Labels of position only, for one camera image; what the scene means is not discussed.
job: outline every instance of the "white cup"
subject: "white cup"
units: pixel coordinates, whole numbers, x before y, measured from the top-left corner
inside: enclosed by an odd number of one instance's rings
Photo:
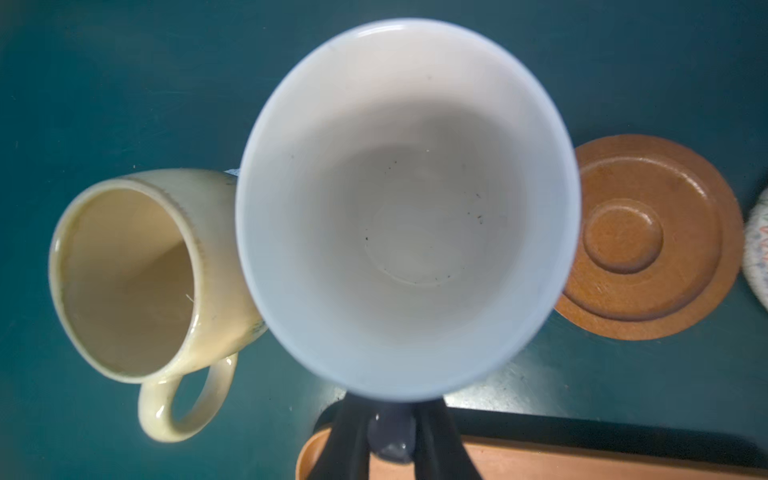
[[[388,20],[319,46],[274,91],[243,154],[237,243],[304,366],[418,401],[538,331],[580,203],[563,121],[520,61],[455,25]]]
[[[219,411],[237,352],[266,330],[234,232],[235,177],[151,170],[89,187],[58,221],[48,262],[56,312],[96,370],[140,383],[141,427],[160,442],[199,432]],[[174,420],[181,377],[210,366]]]

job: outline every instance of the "brown round lid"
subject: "brown round lid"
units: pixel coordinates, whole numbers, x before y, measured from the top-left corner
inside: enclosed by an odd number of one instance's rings
[[[605,137],[576,149],[581,238],[555,309],[615,339],[672,335],[703,319],[739,272],[741,212],[715,167],[669,140]]]

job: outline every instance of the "yellow mug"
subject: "yellow mug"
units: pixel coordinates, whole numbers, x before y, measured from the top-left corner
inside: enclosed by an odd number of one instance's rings
[[[69,339],[96,370],[140,383],[141,427],[160,442],[198,433],[223,404],[237,352],[266,330],[237,256],[236,178],[153,170],[89,187],[56,226],[48,276]],[[173,419],[181,377],[209,366]]]

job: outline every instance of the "light brown wooden object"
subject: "light brown wooden object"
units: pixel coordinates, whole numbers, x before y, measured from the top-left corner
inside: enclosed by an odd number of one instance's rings
[[[296,480],[305,480],[323,451],[330,429],[317,432],[299,454]],[[617,454],[462,437],[483,480],[744,480],[766,472],[702,462]],[[371,455],[371,480],[413,480],[413,465],[395,465]]]
[[[624,340],[692,326],[726,296],[744,237],[739,204],[715,167],[646,135],[576,149],[581,237],[555,309],[581,328]]]

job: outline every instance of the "mug handle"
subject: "mug handle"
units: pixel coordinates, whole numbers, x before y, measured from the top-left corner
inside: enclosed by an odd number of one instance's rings
[[[230,391],[236,366],[236,353],[211,365],[203,391],[179,421],[173,419],[171,406],[183,376],[143,383],[139,392],[141,428],[158,442],[181,442],[198,433],[219,412]]]

